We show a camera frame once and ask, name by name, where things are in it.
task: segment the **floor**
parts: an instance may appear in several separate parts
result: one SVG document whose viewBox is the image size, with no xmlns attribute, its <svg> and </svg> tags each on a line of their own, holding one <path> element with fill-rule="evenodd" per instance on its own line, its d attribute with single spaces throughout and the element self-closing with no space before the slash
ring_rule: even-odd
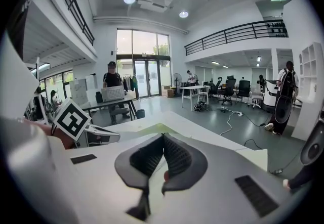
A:
<svg viewBox="0 0 324 224">
<path fill-rule="evenodd" d="M 190 110 L 190 100 L 188 99 L 184 100 L 183 103 L 184 108 L 181 108 L 181 97 L 154 97 L 134 101 L 137 110 L 145 110 L 145 117 L 156 115 L 164 111 L 174 111 L 188 120 L 217 134 L 230 129 L 227 121 L 231 112 L 223 113 L 218 110 L 218 108 L 221 107 L 221 103 L 218 103 L 216 98 L 211 98 L 210 100 L 210 106 L 212 109 L 204 112 L 192 112 Z M 233 103 L 232 106 L 225 105 L 225 108 L 244 113 L 256 125 L 267 122 L 271 117 L 271 114 L 257 107 L 253 109 L 251 106 L 247 107 L 245 103 L 240 102 L 237 104 Z M 96 117 L 96 114 L 93 115 L 94 124 L 99 126 L 111 125 L 109 112 L 108 110 L 105 111 L 107 112 L 107 117 L 103 117 L 102 113 L 100 117 Z M 244 145 L 247 140 L 253 139 L 257 146 L 262 149 L 267 149 L 269 154 L 268 165 L 271 172 L 279 168 L 284 168 L 290 161 L 292 161 L 292 163 L 289 164 L 289 166 L 285 168 L 283 173 L 278 177 L 294 177 L 302 168 L 302 164 L 299 160 L 299 152 L 304 145 L 304 141 L 291 137 L 293 127 L 287 126 L 283 135 L 278 136 L 266 131 L 264 127 L 255 126 L 246 116 L 239 117 L 236 114 L 232 115 L 229 122 L 232 125 L 232 130 L 222 136 L 241 145 Z M 130 119 L 123 119 L 121 115 L 117 116 L 118 123 L 123 123 L 129 120 Z M 253 141 L 248 141 L 245 146 L 253 150 L 258 150 Z"/>
</svg>

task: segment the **plastic basket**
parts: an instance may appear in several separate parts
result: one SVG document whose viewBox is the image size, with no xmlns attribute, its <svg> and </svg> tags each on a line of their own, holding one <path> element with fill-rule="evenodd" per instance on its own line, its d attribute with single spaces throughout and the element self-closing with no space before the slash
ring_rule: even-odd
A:
<svg viewBox="0 0 324 224">
<path fill-rule="evenodd" d="M 120 100 L 125 97 L 124 87 L 122 85 L 103 88 L 101 93 L 104 102 Z"/>
</svg>

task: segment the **textured black grip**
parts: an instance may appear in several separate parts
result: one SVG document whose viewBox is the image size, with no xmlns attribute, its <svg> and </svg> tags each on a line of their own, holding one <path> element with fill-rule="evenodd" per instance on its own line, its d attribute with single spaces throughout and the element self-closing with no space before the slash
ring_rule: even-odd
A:
<svg viewBox="0 0 324 224">
<path fill-rule="evenodd" d="M 148 179 L 162 158 L 163 146 L 160 133 L 117 156 L 115 169 L 127 186 L 148 193 Z"/>
<path fill-rule="evenodd" d="M 205 174 L 208 166 L 206 157 L 198 149 L 168 133 L 164 134 L 164 144 L 170 179 L 164 183 L 162 193 L 189 189 Z"/>
</svg>

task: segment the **glass door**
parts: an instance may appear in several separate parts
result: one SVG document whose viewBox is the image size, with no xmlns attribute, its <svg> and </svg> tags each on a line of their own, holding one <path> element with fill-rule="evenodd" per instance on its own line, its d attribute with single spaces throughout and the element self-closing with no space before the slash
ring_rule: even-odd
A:
<svg viewBox="0 0 324 224">
<path fill-rule="evenodd" d="M 159 62 L 156 60 L 134 60 L 134 69 L 138 82 L 139 97 L 159 96 Z"/>
</svg>

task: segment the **shoe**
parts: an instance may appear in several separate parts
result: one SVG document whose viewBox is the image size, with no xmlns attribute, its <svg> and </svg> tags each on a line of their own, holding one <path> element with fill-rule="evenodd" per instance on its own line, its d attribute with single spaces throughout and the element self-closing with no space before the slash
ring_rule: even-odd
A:
<svg viewBox="0 0 324 224">
<path fill-rule="evenodd" d="M 290 190 L 288 179 L 284 179 L 284 180 L 282 181 L 282 186 L 283 186 L 284 188 Z"/>
<path fill-rule="evenodd" d="M 264 126 L 264 128 L 267 131 L 272 131 L 273 130 L 273 123 L 268 123 L 267 125 Z"/>
</svg>

